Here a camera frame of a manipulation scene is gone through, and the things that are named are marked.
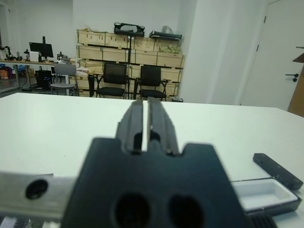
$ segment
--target black monitor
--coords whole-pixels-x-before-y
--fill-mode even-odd
[[[44,58],[51,57],[53,58],[53,49],[51,44],[43,43],[29,43],[29,48],[31,51],[37,51],[41,53],[41,56]]]

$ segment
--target chair backrest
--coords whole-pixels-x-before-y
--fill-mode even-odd
[[[57,75],[76,75],[76,65],[73,64],[56,64],[55,73]]]
[[[125,85],[126,77],[126,64],[104,63],[104,82]]]
[[[161,84],[161,68],[155,66],[141,67],[142,86],[159,86]]]

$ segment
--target stacked wooden crates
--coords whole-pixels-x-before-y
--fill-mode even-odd
[[[185,63],[185,56],[159,52],[160,48],[167,46],[178,46],[178,41],[168,41],[152,38],[134,37],[131,41],[128,36],[117,35],[107,32],[77,31],[76,47],[77,57],[81,58],[80,66],[90,69],[93,73],[103,74],[105,61],[128,64],[127,75],[133,80],[130,81],[130,98],[133,96],[134,79],[140,77],[142,65],[161,67],[161,78],[170,80],[166,86],[167,100],[177,96],[179,84],[182,78],[182,69]],[[86,77],[78,77],[78,87],[81,96],[89,96],[89,85]],[[124,88],[123,85],[100,83],[100,87],[110,86]]]

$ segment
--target gray chair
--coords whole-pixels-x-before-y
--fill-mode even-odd
[[[56,81],[58,76],[69,75],[75,77],[76,84],[66,84],[66,83],[53,83],[51,84],[51,93],[53,94],[53,90],[56,89],[57,95],[59,89],[62,90],[72,90],[74,96],[79,96],[78,83],[76,75],[76,66],[72,64],[56,64],[55,65],[55,74]]]

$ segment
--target door handle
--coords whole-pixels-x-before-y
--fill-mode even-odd
[[[294,76],[294,77],[299,77],[299,74],[295,74],[295,75],[286,75],[286,76]]]

